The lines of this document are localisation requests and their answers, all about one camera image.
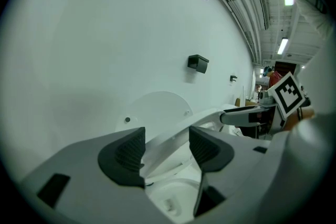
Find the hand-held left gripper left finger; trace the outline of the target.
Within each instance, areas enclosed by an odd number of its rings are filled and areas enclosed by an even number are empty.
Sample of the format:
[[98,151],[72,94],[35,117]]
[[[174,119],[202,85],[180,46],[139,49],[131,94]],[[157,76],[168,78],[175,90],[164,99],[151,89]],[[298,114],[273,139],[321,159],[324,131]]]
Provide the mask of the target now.
[[145,128],[70,144],[44,161],[20,187],[50,223],[169,223],[140,176]]

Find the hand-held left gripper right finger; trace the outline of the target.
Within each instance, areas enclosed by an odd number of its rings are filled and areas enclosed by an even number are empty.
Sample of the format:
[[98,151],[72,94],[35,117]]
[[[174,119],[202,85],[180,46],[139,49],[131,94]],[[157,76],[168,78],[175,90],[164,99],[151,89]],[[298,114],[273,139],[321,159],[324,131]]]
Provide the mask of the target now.
[[198,217],[232,196],[252,173],[270,142],[189,127],[189,148],[201,170],[193,215]]

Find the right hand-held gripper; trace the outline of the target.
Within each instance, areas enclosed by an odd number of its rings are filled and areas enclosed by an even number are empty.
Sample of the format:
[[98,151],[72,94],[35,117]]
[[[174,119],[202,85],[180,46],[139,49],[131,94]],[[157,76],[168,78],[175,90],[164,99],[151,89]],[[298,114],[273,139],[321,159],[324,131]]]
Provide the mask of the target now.
[[220,121],[226,125],[260,125],[265,134],[289,130],[301,120],[311,118],[309,98],[289,72],[275,85],[260,94],[259,105],[225,109]]

